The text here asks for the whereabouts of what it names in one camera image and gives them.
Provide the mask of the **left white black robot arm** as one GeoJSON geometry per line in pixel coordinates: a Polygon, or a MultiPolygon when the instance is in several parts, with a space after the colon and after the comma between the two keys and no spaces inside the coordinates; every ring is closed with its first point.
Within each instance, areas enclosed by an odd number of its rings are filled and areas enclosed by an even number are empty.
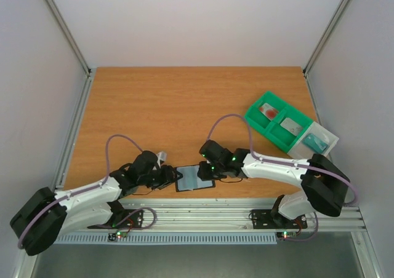
{"type": "Polygon", "coordinates": [[[166,153],[143,151],[102,180],[67,191],[37,190],[13,216],[10,227],[18,247],[29,256],[48,249],[58,236],[84,228],[125,228],[130,213],[119,200],[139,187],[163,189],[183,175],[164,163],[166,153]]]}

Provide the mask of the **black leather card holder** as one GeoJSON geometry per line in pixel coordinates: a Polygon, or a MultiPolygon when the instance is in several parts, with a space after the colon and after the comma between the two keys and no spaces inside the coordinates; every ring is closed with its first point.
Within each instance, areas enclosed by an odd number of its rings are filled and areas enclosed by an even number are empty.
{"type": "Polygon", "coordinates": [[[182,178],[175,182],[175,190],[180,193],[215,188],[214,181],[200,179],[198,176],[198,170],[199,165],[177,167],[177,171],[182,174],[182,178]]]}

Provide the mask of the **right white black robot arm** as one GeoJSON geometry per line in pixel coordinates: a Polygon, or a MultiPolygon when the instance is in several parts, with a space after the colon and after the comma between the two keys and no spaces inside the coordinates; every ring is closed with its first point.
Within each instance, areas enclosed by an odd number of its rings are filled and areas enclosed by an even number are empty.
{"type": "Polygon", "coordinates": [[[284,228],[313,212],[338,217],[345,205],[350,180],[323,155],[282,159],[242,148],[231,152],[213,140],[207,140],[199,153],[204,158],[198,169],[202,180],[265,178],[299,188],[298,192],[280,195],[275,200],[270,211],[275,228],[284,228]]]}

